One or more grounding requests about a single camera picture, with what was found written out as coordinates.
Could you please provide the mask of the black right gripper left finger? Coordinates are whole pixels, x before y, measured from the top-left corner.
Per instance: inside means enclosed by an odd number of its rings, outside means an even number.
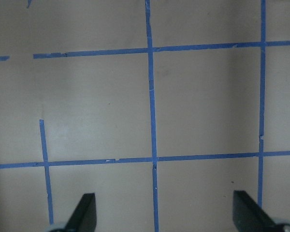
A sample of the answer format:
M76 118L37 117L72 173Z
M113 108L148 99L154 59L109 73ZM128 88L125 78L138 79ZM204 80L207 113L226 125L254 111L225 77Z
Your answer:
M96 226L97 213L95 193L86 193L82 196L63 231L94 232Z

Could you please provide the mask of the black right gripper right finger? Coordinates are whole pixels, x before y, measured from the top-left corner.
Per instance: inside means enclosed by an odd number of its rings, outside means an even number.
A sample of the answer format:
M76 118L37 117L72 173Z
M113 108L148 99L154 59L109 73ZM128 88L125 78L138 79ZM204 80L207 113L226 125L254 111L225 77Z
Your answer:
M280 227L243 190L233 192L232 220L238 232L280 231Z

